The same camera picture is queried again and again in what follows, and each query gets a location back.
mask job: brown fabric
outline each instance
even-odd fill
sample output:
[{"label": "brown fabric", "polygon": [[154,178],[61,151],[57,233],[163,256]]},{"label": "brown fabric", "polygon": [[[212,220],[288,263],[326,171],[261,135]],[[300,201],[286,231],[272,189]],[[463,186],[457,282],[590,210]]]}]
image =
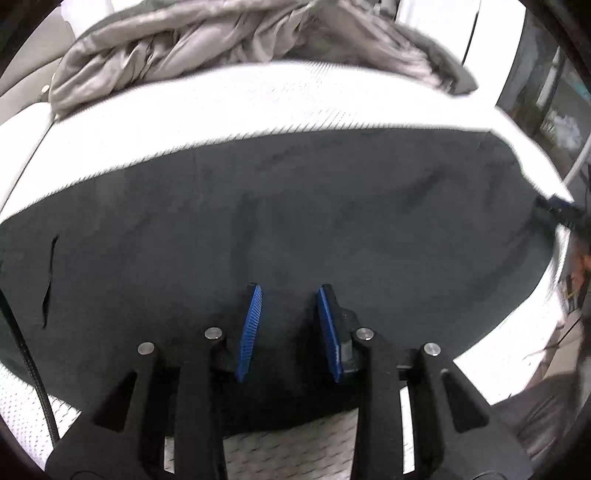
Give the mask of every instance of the brown fabric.
[{"label": "brown fabric", "polygon": [[49,98],[65,115],[132,84],[288,54],[401,73],[454,95],[476,89],[449,53],[366,0],[146,0],[81,35]]}]

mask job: crumpled gray fabric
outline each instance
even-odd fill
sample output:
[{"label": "crumpled gray fabric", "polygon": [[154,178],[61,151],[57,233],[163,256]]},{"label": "crumpled gray fabric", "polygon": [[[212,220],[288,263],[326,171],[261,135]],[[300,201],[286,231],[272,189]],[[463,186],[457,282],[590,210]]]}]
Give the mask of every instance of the crumpled gray fabric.
[{"label": "crumpled gray fabric", "polygon": [[145,0],[80,36],[49,100],[66,115],[130,85],[286,56],[396,72],[453,95],[477,88],[446,50],[366,0]]}]

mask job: black fabric sheet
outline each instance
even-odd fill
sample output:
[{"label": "black fabric sheet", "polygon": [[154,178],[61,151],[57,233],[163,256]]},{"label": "black fabric sheet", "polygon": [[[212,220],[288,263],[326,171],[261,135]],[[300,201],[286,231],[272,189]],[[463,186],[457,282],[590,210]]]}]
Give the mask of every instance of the black fabric sheet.
[{"label": "black fabric sheet", "polygon": [[[433,341],[455,357],[550,261],[554,234],[532,219],[535,195],[485,132],[230,141],[103,174],[8,219],[0,285],[49,392],[85,410],[139,343],[175,352],[227,328],[246,284],[260,283],[251,372],[228,417],[251,428],[265,406],[259,426],[280,427],[342,406],[311,327],[321,284],[394,346]],[[5,328],[0,360],[26,379]]]}]

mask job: metal pin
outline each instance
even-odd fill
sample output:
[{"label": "metal pin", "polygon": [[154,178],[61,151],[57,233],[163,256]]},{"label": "metal pin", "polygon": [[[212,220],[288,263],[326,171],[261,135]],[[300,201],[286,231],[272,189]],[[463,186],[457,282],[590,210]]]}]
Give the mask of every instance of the metal pin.
[{"label": "metal pin", "polygon": [[138,353],[140,355],[149,355],[154,351],[154,344],[152,342],[140,343]]},{"label": "metal pin", "polygon": [[217,340],[223,335],[222,329],[218,327],[210,327],[205,330],[205,338],[207,340]]},{"label": "metal pin", "polygon": [[431,356],[437,356],[441,353],[441,347],[433,342],[429,342],[429,343],[425,343],[425,346],[423,347],[423,349],[425,350],[425,353],[427,355],[431,355]]},{"label": "metal pin", "polygon": [[359,340],[371,340],[374,338],[374,331],[366,327],[358,328],[355,334]]}]

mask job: black cord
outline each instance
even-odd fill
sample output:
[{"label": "black cord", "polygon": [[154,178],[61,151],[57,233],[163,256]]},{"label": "black cord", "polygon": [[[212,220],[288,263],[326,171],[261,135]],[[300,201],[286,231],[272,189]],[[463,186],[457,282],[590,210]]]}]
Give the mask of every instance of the black cord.
[{"label": "black cord", "polygon": [[27,367],[27,372],[33,381],[33,386],[35,387],[35,391],[37,392],[37,396],[41,402],[41,409],[43,410],[43,415],[45,417],[45,421],[47,422],[47,429],[49,430],[51,444],[56,446],[57,441],[60,439],[60,434],[57,431],[56,418],[53,415],[53,410],[51,409],[51,404],[49,403],[47,390],[45,390],[43,380],[41,380],[41,375],[39,375],[39,370],[33,361],[33,357],[31,356],[31,352],[29,351],[25,337],[23,337],[21,328],[18,326],[17,319],[14,317],[12,309],[10,308],[10,305],[8,304],[8,301],[6,300],[1,288],[0,312],[2,312],[4,318],[6,319],[6,323],[10,328],[12,337],[14,338],[14,341],[16,342],[17,347],[21,353],[22,360],[25,362],[25,366]]}]

